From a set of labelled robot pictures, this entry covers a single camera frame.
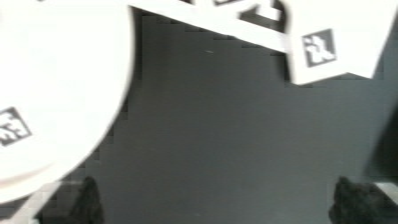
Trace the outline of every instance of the black and white pattern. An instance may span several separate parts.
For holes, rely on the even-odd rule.
[[[8,146],[32,135],[16,108],[0,112],[0,144]]]

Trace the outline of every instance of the printed symbol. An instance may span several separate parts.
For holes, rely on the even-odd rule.
[[[14,108],[0,112],[0,144],[10,145],[32,135]]]
[[[335,60],[332,30],[309,34],[302,38],[307,55],[307,66],[312,67]]]
[[[238,2],[238,1],[243,1],[243,0],[215,0],[215,5],[223,5],[223,4]]]

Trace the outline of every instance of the white curved object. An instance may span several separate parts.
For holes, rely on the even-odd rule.
[[[129,84],[131,9],[58,2],[0,0],[0,204],[90,155]]]

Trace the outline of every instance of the white card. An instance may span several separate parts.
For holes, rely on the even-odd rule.
[[[291,82],[316,82],[346,72],[371,78],[396,1],[284,0]]]

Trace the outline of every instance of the gray wall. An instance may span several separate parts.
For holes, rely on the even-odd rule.
[[[97,179],[106,223],[328,223],[337,177],[398,174],[394,34],[373,80],[296,87],[282,54],[158,16],[138,30],[126,107],[71,175]]]

